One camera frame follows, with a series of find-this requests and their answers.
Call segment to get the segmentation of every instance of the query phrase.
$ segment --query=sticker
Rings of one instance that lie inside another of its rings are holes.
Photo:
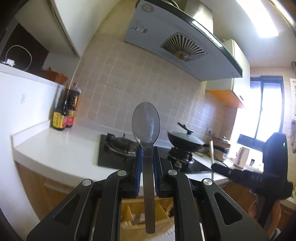
[[[148,29],[146,29],[146,28],[140,28],[140,27],[136,27],[136,26],[132,26],[131,30],[139,31],[142,33],[146,33],[148,31]]]
[[[69,110],[69,115],[67,118],[67,126],[72,126],[74,123],[76,111],[75,110]]]
[[[54,112],[54,117],[52,119],[52,125],[55,128],[65,128],[67,123],[67,117],[62,115],[61,113]]]

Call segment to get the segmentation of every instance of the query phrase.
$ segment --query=white countertop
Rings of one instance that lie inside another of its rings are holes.
[[[101,133],[80,126],[57,131],[47,128],[32,136],[13,150],[14,160],[38,174],[54,181],[76,187],[83,179],[106,179],[117,169],[96,165]],[[209,157],[194,156],[199,162],[211,166]],[[201,181],[211,178],[211,173],[187,174]],[[214,174],[221,185],[228,182],[225,176]]]

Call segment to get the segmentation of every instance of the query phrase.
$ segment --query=soy sauce bottle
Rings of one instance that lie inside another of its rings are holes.
[[[68,96],[71,85],[67,83],[62,102],[60,102],[54,110],[52,119],[52,127],[58,131],[63,131],[66,128],[69,110],[68,110]]]
[[[77,83],[74,83],[72,88],[69,91],[69,96],[68,96],[68,109],[69,109],[69,115],[68,115],[68,120],[66,123],[66,127],[70,128],[73,126],[74,123],[74,118],[76,115],[76,105],[77,105],[77,100],[78,96],[80,95],[81,90],[77,87]]]

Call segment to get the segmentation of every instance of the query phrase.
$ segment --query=person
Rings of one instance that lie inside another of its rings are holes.
[[[258,205],[258,200],[254,201],[248,210],[248,214],[254,220],[257,220],[258,218],[257,205]],[[267,232],[267,235],[271,240],[274,240],[281,232],[279,229],[276,228],[280,219],[281,219],[281,204],[280,204],[280,200],[276,200],[271,210],[270,224],[269,226],[264,227],[264,230]]]

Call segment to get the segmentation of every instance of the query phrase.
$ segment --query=beige wall tile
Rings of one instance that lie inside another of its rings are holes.
[[[122,0],[104,20],[78,66],[82,88],[78,116],[131,132],[136,106],[149,101],[161,118],[160,139],[182,131],[177,122],[195,129],[205,140],[210,126],[219,135],[227,108],[205,93],[205,84],[169,61],[123,42],[134,13],[134,0]]]

